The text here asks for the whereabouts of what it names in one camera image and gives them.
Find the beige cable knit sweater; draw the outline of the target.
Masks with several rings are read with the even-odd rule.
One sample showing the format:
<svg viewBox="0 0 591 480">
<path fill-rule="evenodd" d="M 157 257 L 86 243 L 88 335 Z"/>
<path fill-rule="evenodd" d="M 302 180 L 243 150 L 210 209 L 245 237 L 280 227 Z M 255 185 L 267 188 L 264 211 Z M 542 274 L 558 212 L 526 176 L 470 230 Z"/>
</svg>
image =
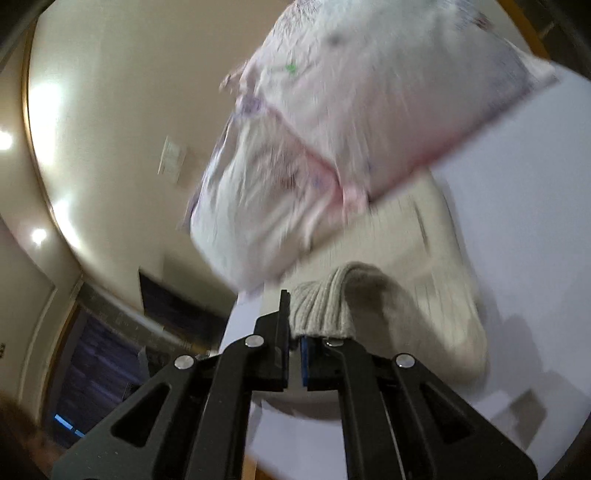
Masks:
<svg viewBox="0 0 591 480">
<path fill-rule="evenodd" d="M 409 353 L 451 385 L 487 369 L 478 290 L 445 197 L 415 176 L 266 284 L 260 311 L 290 292 L 297 335 L 352 338 L 372 354 Z"/>
</svg>

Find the dark window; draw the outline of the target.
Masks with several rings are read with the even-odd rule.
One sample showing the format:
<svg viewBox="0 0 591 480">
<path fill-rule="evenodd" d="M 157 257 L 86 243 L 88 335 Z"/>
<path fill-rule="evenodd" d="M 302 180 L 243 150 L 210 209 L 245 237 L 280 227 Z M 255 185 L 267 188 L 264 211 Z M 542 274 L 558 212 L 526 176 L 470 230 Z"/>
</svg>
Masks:
<svg viewBox="0 0 591 480">
<path fill-rule="evenodd" d="M 74 310 L 43 417 L 59 446 L 67 449 L 82 439 L 143 383 L 138 352 L 86 309 Z"/>
</svg>

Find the pink floral left pillow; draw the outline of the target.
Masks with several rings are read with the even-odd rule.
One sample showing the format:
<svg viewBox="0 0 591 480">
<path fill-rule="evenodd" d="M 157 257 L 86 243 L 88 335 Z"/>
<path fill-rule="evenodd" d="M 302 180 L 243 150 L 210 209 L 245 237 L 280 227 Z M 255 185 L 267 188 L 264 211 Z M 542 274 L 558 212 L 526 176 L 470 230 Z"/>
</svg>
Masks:
<svg viewBox="0 0 591 480">
<path fill-rule="evenodd" d="M 366 210 L 269 112 L 233 113 L 181 223 L 214 275 L 235 293 L 280 278 L 315 243 Z"/>
</svg>

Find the pink floral pillow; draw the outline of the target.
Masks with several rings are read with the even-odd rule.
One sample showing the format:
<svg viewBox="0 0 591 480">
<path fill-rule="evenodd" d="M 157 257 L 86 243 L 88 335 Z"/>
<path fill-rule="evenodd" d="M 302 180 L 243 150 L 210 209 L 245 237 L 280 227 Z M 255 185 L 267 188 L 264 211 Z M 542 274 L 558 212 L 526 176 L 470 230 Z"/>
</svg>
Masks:
<svg viewBox="0 0 591 480">
<path fill-rule="evenodd" d="M 235 293 L 280 278 L 315 243 L 366 210 L 269 112 L 233 113 L 181 223 L 214 275 Z"/>
<path fill-rule="evenodd" d="M 469 1 L 295 1 L 223 87 L 378 196 L 554 77 Z"/>
</svg>

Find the lavender bed sheet mattress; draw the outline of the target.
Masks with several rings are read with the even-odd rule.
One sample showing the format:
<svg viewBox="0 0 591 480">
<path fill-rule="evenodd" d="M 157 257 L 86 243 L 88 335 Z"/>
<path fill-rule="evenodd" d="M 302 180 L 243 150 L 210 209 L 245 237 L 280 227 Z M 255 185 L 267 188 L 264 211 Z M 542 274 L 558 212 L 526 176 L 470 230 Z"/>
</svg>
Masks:
<svg viewBox="0 0 591 480">
<path fill-rule="evenodd" d="M 590 83 L 564 67 L 555 73 L 430 171 L 488 342 L 478 380 L 437 377 L 530 457 L 537 478 L 590 414 Z M 263 290 L 233 308 L 223 351 L 266 315 Z M 304 386 L 304 337 L 352 339 L 290 342 L 287 388 L 252 394 L 247 447 L 284 479 L 348 479 L 339 394 Z"/>
</svg>

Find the pink floral right pillow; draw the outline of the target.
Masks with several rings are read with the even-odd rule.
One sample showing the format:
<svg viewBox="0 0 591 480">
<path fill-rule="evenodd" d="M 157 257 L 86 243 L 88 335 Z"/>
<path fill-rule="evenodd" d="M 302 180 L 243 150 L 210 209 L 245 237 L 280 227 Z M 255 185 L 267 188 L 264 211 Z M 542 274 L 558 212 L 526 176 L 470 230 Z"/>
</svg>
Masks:
<svg viewBox="0 0 591 480">
<path fill-rule="evenodd" d="M 469 1 L 295 1 L 223 87 L 378 196 L 554 77 Z"/>
</svg>

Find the white wall switch plate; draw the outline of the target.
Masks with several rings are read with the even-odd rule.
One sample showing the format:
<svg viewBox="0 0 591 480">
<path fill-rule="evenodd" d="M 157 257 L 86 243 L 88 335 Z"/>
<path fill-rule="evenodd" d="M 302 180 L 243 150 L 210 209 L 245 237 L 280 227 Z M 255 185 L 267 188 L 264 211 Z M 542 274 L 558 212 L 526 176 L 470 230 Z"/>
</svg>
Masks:
<svg viewBox="0 0 591 480">
<path fill-rule="evenodd" d="M 157 174 L 163 176 L 172 184 L 179 180 L 186 157 L 186 147 L 175 142 L 170 136 L 164 140 Z"/>
</svg>

